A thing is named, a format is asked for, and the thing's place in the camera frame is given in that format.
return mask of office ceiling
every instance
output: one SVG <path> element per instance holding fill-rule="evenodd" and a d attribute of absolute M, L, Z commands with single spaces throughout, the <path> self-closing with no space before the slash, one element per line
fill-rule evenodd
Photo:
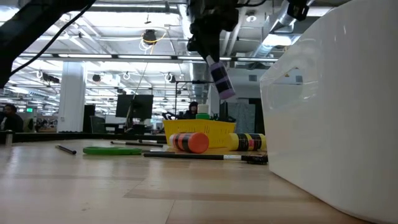
<path fill-rule="evenodd" d="M 316 0 L 313 5 L 316 7 L 335 7 L 347 0 Z M 2 1 L 0 6 L 0 25 L 17 12 L 18 1 Z M 195 52 L 187 52 L 187 24 L 184 15 L 179 13 L 179 7 L 183 6 L 184 0 L 169 0 L 170 12 L 151 12 L 152 8 L 165 7 L 165 1 L 121 1 L 107 0 L 97 1 L 96 5 L 86 12 L 74 25 L 70 26 L 57 41 L 48 49 L 49 54 L 128 54 L 128 55 L 196 55 Z M 230 54 L 226 56 L 245 56 L 262 43 L 262 28 L 267 15 L 279 10 L 281 0 L 267 1 L 261 7 L 250 9 L 250 14 L 256 20 L 249 21 L 244 16 L 243 23 L 238 30 L 238 40 L 231 46 Z M 41 38 L 34 42 L 26 53 L 36 53 L 58 32 L 67 21 L 77 12 L 71 12 L 62 16 Z M 302 34 L 318 17 L 309 17 L 306 21 L 297 23 L 295 35 Z M 149 29 L 155 30 L 158 40 L 153 47 L 142 42 L 142 34 Z M 220 43 L 224 42 L 226 32 L 221 33 Z M 270 56 L 280 57 L 286 47 L 276 47 Z M 14 62 L 16 68 L 27 61 L 26 58 L 18 58 Z M 86 103 L 96 103 L 99 113 L 113 114 L 116 102 L 113 99 L 117 96 L 115 89 L 106 89 L 106 86 L 119 86 L 128 93 L 134 93 L 138 86 L 141 75 L 144 76 L 137 94 L 154 94 L 156 100 L 164 103 L 163 108 L 173 111 L 174 88 L 173 83 L 166 81 L 168 74 L 173 75 L 176 80 L 190 81 L 203 73 L 197 71 L 198 66 L 190 62 L 170 63 L 144 63 L 144 62 L 114 62 L 107 59 L 85 60 L 84 64 L 88 70 L 87 85 L 90 86 L 86 92 Z M 236 86 L 254 86 L 256 82 L 250 82 L 248 76 L 255 75 L 257 80 L 265 72 L 267 66 L 262 69 L 248 70 L 238 63 L 227 65 L 229 74 Z M 52 114 L 57 112 L 60 87 L 52 85 L 51 88 L 42 78 L 42 73 L 59 78 L 62 81 L 62 61 L 55 58 L 36 60 L 23 71 L 11 77 L 0 96 L 0 103 L 15 103 L 20 108 L 26 105 L 38 106 L 41 112 Z M 103 76 L 101 82 L 94 82 L 94 74 Z M 187 108 L 190 100 L 205 101 L 207 88 L 188 84 L 181 89 L 178 97 L 178 110 Z"/>

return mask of black cable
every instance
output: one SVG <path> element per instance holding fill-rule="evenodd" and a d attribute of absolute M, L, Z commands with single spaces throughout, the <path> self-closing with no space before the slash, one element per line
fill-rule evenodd
<path fill-rule="evenodd" d="M 262 4 L 264 4 L 267 0 L 262 0 L 259 3 L 256 4 L 249 4 L 250 0 L 248 0 L 246 3 L 244 4 L 237 4 L 236 7 L 257 7 L 257 6 L 261 6 Z"/>
<path fill-rule="evenodd" d="M 30 65 L 32 62 L 34 62 L 35 60 L 37 60 L 56 40 L 57 38 L 63 33 L 63 31 L 65 31 L 66 28 L 68 28 L 68 26 L 72 25 L 74 22 L 76 22 L 77 19 L 79 19 L 80 16 L 82 16 L 93 4 L 95 1 L 92 1 L 92 3 L 90 3 L 89 5 L 87 5 L 86 7 L 83 8 L 83 10 L 81 10 L 79 12 L 79 14 L 77 14 L 73 19 L 71 19 L 69 22 L 67 22 L 53 37 L 52 39 L 43 47 L 43 49 L 37 53 L 37 55 L 35 57 L 33 57 L 32 59 L 30 59 L 28 62 L 26 62 L 25 64 L 21 65 L 20 67 L 14 69 L 14 71 L 11 72 L 11 75 L 21 71 L 22 69 L 24 69 L 26 66 Z"/>

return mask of yellow container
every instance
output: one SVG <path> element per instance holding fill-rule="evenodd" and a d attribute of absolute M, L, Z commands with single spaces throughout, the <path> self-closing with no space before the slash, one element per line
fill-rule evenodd
<path fill-rule="evenodd" d="M 226 147 L 229 133 L 235 130 L 235 123 L 203 119 L 163 121 L 163 124 L 169 146 L 169 138 L 172 134 L 200 132 L 209 137 L 209 148 Z"/>

